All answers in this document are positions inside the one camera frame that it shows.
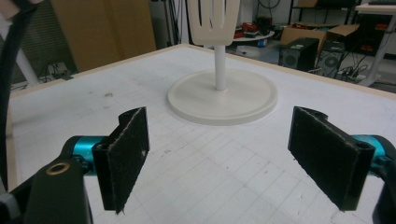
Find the white pole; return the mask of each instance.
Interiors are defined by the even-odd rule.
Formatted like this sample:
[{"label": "white pole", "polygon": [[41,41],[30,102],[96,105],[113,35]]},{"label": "white pole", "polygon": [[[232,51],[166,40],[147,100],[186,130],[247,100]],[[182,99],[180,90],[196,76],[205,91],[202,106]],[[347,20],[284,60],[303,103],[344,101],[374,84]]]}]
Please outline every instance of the white pole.
[{"label": "white pole", "polygon": [[[8,26],[0,27],[0,35],[3,37],[3,39],[6,39],[8,34],[8,29],[9,29]],[[18,51],[16,61],[23,75],[25,76],[26,81],[29,83],[29,86],[38,85],[40,83],[38,81],[38,77],[35,75],[35,71],[33,70],[32,66],[29,64],[26,55],[23,53],[21,49]]]},{"label": "white pole", "polygon": [[225,46],[215,46],[216,90],[225,91]]},{"label": "white pole", "polygon": [[387,43],[389,40],[389,36],[394,29],[394,25],[396,23],[396,16],[392,16],[387,31],[384,33],[381,44],[379,45],[378,51],[376,52],[374,61],[372,63],[372,67],[370,68],[370,72],[367,75],[367,78],[362,80],[359,85],[362,86],[370,86],[375,82],[375,76],[378,72],[379,64],[381,63],[382,59],[384,58],[385,51],[387,50]]}]

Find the red object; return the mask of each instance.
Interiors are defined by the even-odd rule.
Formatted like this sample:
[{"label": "red object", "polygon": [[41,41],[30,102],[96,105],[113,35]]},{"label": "red object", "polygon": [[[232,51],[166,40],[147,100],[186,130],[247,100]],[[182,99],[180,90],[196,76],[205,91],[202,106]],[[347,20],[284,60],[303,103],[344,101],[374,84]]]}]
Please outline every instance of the red object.
[{"label": "red object", "polygon": [[244,37],[244,32],[243,31],[235,31],[233,38],[237,39],[237,38],[241,38],[241,37]]},{"label": "red object", "polygon": [[244,32],[254,33],[256,31],[259,31],[255,24],[249,22],[242,23],[241,27]]},{"label": "red object", "polygon": [[377,24],[377,25],[375,26],[375,29],[376,29],[376,30],[387,30],[387,28],[388,28],[388,25],[387,25],[387,24]]},{"label": "red object", "polygon": [[361,50],[364,50],[364,51],[373,51],[373,46],[370,46],[370,45],[362,45],[362,46],[361,46]]}]

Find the wooden cabinet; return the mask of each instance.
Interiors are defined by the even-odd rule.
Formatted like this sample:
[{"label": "wooden cabinet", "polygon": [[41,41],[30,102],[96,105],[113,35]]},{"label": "wooden cabinet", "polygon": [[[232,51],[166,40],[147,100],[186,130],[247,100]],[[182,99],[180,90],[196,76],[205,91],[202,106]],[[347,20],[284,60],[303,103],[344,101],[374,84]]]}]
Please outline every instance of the wooden cabinet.
[{"label": "wooden cabinet", "polygon": [[155,50],[149,1],[51,3],[79,72]]}]

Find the round white base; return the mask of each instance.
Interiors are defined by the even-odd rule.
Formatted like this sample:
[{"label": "round white base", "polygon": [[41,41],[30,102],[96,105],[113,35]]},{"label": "round white base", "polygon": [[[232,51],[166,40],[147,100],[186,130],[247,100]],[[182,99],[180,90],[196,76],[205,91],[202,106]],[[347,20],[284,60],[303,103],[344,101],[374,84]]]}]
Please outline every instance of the round white base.
[{"label": "round white base", "polygon": [[170,106],[195,123],[235,125],[262,118],[276,105],[276,86],[259,74],[226,69],[227,89],[217,91],[215,82],[215,70],[182,78],[168,92]]}]

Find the white tabletop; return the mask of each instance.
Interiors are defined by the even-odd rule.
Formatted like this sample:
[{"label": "white tabletop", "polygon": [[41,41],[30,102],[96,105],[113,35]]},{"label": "white tabletop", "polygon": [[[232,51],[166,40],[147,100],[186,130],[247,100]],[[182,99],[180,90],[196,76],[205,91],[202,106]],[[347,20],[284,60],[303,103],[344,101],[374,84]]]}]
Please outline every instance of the white tabletop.
[{"label": "white tabletop", "polygon": [[19,183],[69,137],[108,135],[120,113],[146,106],[150,153],[124,214],[104,211],[96,178],[85,177],[95,223],[372,223],[383,182],[368,176],[357,211],[338,211],[288,151],[291,115],[296,105],[316,109],[347,133],[396,144],[396,95],[233,55],[226,66],[273,80],[276,108],[229,127],[177,117],[166,102],[170,87],[214,68],[213,51],[184,45],[14,94]]}]

